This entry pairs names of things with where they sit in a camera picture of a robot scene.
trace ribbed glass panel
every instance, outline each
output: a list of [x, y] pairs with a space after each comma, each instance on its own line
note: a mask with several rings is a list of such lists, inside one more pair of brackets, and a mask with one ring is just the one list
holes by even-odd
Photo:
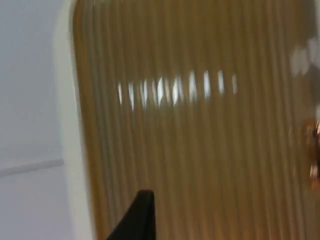
[[152, 189], [159, 240], [306, 239], [300, 2], [81, 7], [111, 229]]

